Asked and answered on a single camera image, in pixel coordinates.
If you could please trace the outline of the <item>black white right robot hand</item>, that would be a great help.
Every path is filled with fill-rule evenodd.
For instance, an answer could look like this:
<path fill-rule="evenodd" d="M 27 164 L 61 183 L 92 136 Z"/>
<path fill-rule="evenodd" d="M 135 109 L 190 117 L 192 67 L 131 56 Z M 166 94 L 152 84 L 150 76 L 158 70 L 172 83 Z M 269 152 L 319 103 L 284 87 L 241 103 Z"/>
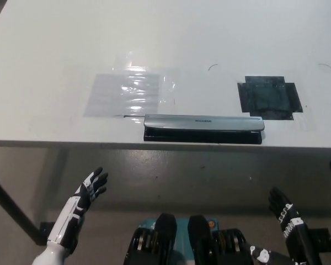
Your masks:
<path fill-rule="evenodd" d="M 269 208 L 280 224 L 289 255 L 245 243 L 243 247 L 250 256 L 259 264 L 322 264 L 307 224 L 297 207 L 277 187 L 270 190 Z"/>

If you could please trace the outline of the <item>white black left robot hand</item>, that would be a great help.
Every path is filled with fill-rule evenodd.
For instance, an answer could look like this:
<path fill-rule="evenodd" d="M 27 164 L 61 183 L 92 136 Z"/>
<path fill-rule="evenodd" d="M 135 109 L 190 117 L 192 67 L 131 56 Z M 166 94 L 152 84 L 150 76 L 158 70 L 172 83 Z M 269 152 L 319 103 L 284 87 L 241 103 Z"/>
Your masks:
<path fill-rule="evenodd" d="M 102 167 L 94 170 L 69 197 L 48 236 L 49 241 L 62 246 L 70 255 L 77 247 L 85 213 L 92 202 L 106 191 L 108 174 L 102 171 Z"/>

